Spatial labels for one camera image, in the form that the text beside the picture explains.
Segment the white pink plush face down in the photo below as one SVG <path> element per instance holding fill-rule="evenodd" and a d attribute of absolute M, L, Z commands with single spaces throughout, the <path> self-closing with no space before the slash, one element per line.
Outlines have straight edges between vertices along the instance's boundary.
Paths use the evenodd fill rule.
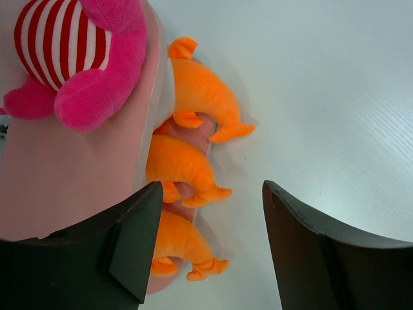
<path fill-rule="evenodd" d="M 2 1 L 1 113 L 94 130 L 137 85 L 146 44 L 141 1 Z"/>

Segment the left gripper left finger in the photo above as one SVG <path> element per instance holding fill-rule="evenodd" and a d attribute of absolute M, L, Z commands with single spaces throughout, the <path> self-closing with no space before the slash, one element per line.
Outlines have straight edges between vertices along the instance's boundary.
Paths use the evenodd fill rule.
<path fill-rule="evenodd" d="M 144 301 L 162 209 L 152 182 L 43 239 L 1 241 L 2 309 L 137 309 Z"/>

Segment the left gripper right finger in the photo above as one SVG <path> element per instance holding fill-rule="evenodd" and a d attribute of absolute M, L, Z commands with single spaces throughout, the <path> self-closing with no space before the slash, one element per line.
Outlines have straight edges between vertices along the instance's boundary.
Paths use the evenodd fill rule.
<path fill-rule="evenodd" d="M 411 309 L 412 244 L 343 223 L 273 181 L 263 210 L 283 309 Z"/>

